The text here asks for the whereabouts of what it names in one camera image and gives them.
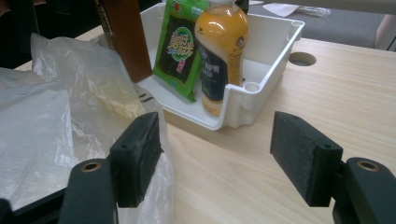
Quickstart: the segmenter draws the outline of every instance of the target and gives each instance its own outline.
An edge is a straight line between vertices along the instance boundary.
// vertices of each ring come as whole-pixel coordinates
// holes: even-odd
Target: orange bottle
[[[208,0],[195,23],[202,59],[202,101],[214,116],[221,112],[227,84],[242,85],[242,56],[248,40],[248,17],[233,0]]]

